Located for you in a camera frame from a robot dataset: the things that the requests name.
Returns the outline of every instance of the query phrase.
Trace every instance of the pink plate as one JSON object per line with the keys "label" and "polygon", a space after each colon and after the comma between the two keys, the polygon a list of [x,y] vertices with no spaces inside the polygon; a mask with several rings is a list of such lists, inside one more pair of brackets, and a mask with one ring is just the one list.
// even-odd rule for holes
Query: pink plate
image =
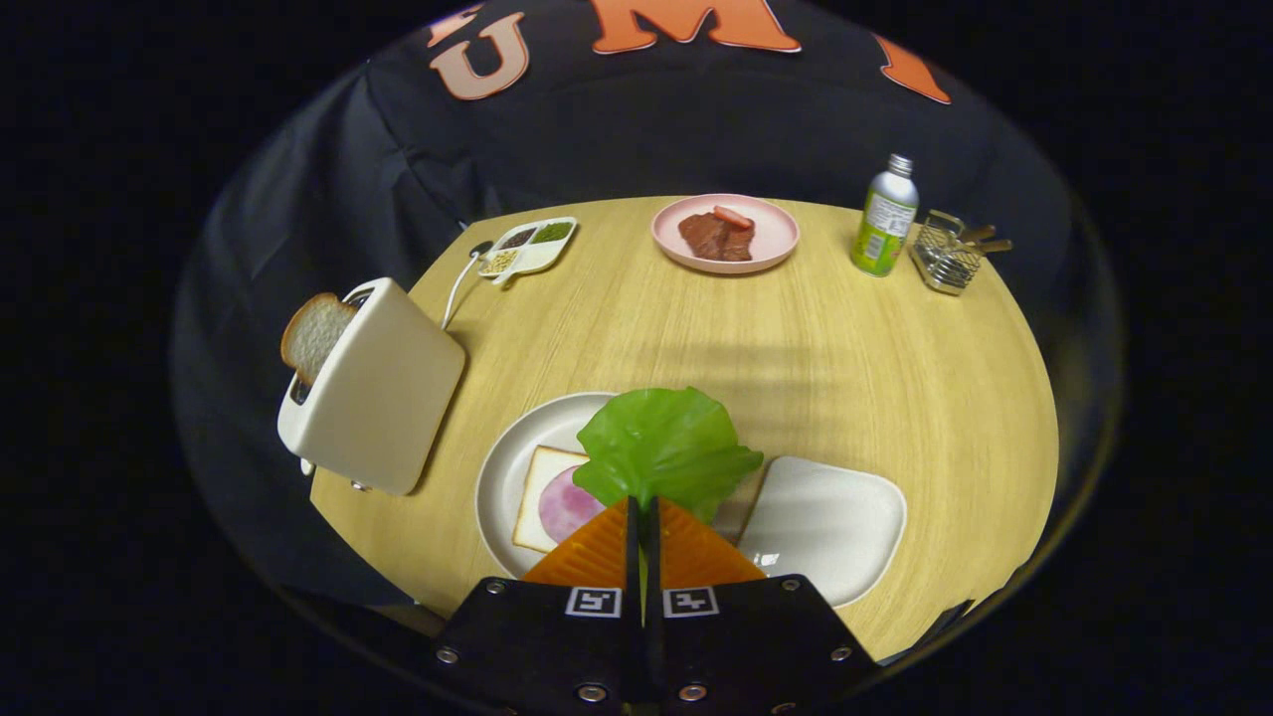
{"label": "pink plate", "polygon": [[[693,214],[712,211],[717,205],[733,209],[756,222],[756,236],[751,240],[751,261],[699,259],[690,251],[690,245],[681,238],[677,224]],[[741,194],[703,194],[673,201],[654,214],[649,229],[658,247],[673,261],[713,274],[761,271],[780,264],[799,242],[799,227],[791,214],[768,201]]]}

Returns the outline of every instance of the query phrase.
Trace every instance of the bottle cap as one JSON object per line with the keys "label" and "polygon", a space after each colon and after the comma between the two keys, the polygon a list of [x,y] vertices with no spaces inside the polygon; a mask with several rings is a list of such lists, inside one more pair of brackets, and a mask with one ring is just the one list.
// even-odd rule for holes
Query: bottle cap
{"label": "bottle cap", "polygon": [[892,172],[895,175],[899,175],[899,176],[903,176],[903,177],[909,177],[910,176],[910,167],[911,167],[910,159],[903,157],[901,154],[889,154],[889,171],[890,172]]}

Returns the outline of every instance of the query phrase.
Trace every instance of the white bread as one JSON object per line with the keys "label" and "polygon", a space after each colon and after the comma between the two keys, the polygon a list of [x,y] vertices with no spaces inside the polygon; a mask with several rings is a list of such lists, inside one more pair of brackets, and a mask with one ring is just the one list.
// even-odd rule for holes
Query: white bread
{"label": "white bread", "polygon": [[517,511],[517,525],[513,526],[513,544],[545,554],[552,552],[556,541],[544,531],[544,525],[540,522],[540,496],[563,470],[587,461],[588,456],[579,452],[542,445],[535,447],[531,466],[526,470],[526,487],[522,490],[522,506]]}
{"label": "white bread", "polygon": [[302,306],[283,330],[279,347],[283,362],[306,385],[314,385],[318,371],[345,333],[358,308],[342,303],[335,293],[320,293]]}

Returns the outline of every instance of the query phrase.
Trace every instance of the steak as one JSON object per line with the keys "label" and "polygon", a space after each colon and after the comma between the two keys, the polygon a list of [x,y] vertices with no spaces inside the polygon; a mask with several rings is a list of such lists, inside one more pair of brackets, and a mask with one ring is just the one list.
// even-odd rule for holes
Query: steak
{"label": "steak", "polygon": [[751,237],[756,236],[756,228],[741,229],[736,226],[726,224],[727,233],[721,242],[721,257],[726,261],[751,261]]}
{"label": "steak", "polygon": [[723,260],[722,245],[729,228],[715,214],[708,211],[686,217],[676,228],[681,229],[681,237],[690,245],[690,251],[695,256],[713,261]]}

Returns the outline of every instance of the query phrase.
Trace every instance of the screw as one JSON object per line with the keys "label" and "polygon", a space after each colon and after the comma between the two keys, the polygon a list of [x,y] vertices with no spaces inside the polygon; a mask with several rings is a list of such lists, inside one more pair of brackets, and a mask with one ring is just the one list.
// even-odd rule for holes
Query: screw
{"label": "screw", "polygon": [[703,701],[708,696],[708,688],[703,684],[690,684],[681,688],[677,696],[681,697],[681,701]]}
{"label": "screw", "polygon": [[598,687],[597,684],[584,684],[575,689],[574,696],[578,696],[588,703],[597,703],[598,701],[605,701],[608,694],[606,693],[606,689]]}

